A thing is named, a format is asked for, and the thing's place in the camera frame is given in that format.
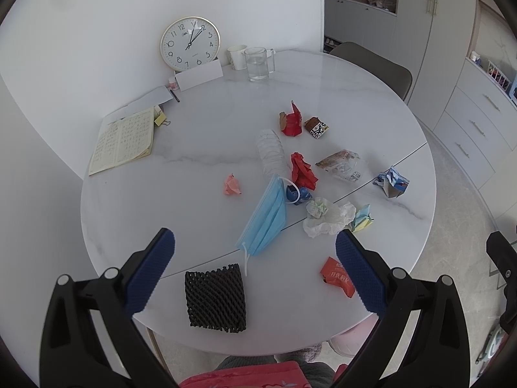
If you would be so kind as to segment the black foam net sleeve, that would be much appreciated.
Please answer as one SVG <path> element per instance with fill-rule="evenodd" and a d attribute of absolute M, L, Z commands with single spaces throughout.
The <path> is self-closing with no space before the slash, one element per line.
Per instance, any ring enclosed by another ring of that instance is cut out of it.
<path fill-rule="evenodd" d="M 245 288 L 238 264 L 207 272 L 186 272 L 184 282 L 191 327 L 230 334 L 246 330 Z"/>

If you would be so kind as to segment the brown patterned small carton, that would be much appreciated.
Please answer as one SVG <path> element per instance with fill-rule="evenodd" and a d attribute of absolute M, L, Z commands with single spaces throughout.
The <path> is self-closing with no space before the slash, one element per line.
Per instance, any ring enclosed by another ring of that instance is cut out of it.
<path fill-rule="evenodd" d="M 322 137 L 330 128 L 316 116 L 312 116 L 304 123 L 305 130 L 315 139 Z"/>

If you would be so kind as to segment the black pen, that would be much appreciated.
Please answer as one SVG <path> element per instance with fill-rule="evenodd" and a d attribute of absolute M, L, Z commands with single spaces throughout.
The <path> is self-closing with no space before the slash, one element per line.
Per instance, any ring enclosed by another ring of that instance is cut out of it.
<path fill-rule="evenodd" d="M 175 101 L 177 101 L 178 103 L 180 103 L 180 99 L 178 98 L 178 96 L 175 94 L 175 92 L 172 90 L 172 89 L 168 89 L 169 92 L 171 93 L 171 95 L 173 96 L 173 98 L 175 99 Z"/>

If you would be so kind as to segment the white drawer cabinet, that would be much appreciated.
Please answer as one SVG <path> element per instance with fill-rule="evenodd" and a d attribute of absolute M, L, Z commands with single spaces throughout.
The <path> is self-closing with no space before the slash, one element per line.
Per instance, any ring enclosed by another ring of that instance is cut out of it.
<path fill-rule="evenodd" d="M 470 59 L 464 61 L 434 134 L 495 220 L 516 214 L 516 107 Z"/>

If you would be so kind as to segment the tall white wardrobe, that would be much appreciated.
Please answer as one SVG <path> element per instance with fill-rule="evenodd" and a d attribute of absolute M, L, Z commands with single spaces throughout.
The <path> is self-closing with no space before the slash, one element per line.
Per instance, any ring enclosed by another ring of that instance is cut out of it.
<path fill-rule="evenodd" d="M 324 35 L 406 68 L 406 104 L 436 128 L 464 66 L 477 0 L 324 0 Z"/>

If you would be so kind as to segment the clear plastic food wrapper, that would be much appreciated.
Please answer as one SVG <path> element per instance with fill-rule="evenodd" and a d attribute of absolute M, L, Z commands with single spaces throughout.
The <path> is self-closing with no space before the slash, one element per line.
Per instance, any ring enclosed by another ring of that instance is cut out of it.
<path fill-rule="evenodd" d="M 336 179 L 348 182 L 358 181 L 364 172 L 364 162 L 357 152 L 342 150 L 315 164 Z"/>

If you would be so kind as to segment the open yellow notebook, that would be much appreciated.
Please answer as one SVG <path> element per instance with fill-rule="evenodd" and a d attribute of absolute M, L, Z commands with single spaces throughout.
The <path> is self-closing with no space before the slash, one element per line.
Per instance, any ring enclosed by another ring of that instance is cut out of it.
<path fill-rule="evenodd" d="M 109 124 L 96 141 L 89 176 L 148 156 L 153 149 L 154 115 L 150 107 Z"/>

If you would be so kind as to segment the pink crumpled paper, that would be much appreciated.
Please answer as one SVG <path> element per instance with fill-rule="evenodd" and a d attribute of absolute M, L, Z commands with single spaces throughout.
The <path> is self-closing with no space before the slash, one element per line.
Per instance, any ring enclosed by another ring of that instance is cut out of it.
<path fill-rule="evenodd" d="M 224 194 L 240 195 L 242 193 L 240 183 L 233 173 L 229 174 L 224 181 Z"/>

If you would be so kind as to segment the round gold-rimmed wall clock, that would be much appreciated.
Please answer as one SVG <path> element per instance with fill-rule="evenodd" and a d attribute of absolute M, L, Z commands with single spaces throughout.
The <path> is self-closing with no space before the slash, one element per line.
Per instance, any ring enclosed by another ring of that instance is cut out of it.
<path fill-rule="evenodd" d="M 218 57 L 221 37 L 216 26 L 204 17 L 183 17 L 163 33 L 160 55 L 175 72 L 212 62 Z"/>

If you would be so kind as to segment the white paper sheet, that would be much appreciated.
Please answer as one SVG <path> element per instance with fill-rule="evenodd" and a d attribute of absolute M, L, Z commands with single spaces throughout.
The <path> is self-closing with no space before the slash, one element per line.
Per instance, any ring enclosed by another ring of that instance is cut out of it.
<path fill-rule="evenodd" d="M 102 120 L 102 126 L 109 125 L 119 119 L 138 113 L 150 107 L 169 102 L 173 98 L 171 91 L 166 86 L 157 87 L 137 100 L 130 102 L 122 108 L 108 114 L 108 116 L 105 116 Z"/>

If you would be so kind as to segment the red crumpled carton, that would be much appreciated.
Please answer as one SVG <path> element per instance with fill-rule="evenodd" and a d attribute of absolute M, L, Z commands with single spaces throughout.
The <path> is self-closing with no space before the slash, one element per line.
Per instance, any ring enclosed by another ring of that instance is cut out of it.
<path fill-rule="evenodd" d="M 288 137 L 297 137 L 302 133 L 301 112 L 294 102 L 291 102 L 292 111 L 279 113 L 280 131 Z"/>

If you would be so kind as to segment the yellow binder clip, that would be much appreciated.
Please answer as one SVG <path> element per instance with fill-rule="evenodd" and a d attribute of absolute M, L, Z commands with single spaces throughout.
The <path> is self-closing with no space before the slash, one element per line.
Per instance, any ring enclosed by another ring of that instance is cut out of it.
<path fill-rule="evenodd" d="M 160 105 L 155 105 L 154 109 L 154 124 L 157 127 L 162 125 L 168 126 L 171 122 L 167 119 L 166 113 L 162 110 Z"/>

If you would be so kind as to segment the orange snack wrapper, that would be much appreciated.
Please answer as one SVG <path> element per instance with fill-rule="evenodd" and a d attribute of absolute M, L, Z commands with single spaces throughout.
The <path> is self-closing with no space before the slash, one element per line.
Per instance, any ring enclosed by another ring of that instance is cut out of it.
<path fill-rule="evenodd" d="M 341 288 L 349 299 L 354 296 L 356 290 L 351 278 L 343 266 L 333 257 L 328 257 L 320 274 L 326 284 Z"/>

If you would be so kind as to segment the white crumpled tissue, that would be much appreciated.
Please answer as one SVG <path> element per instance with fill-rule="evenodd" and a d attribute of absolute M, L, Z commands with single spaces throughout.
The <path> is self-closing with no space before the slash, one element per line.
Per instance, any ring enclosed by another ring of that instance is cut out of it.
<path fill-rule="evenodd" d="M 302 227 L 310 238 L 338 234 L 352 223 L 357 213 L 356 207 L 349 202 L 338 206 L 322 197 L 310 200 L 306 210 Z"/>

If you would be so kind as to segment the red crumpled paper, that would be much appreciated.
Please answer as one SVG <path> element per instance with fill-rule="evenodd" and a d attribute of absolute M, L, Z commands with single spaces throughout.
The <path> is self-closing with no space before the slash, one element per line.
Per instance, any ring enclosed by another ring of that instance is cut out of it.
<path fill-rule="evenodd" d="M 307 188 L 314 191 L 318 179 L 311 169 L 311 165 L 305 162 L 299 152 L 291 154 L 292 173 L 291 181 L 299 188 Z"/>

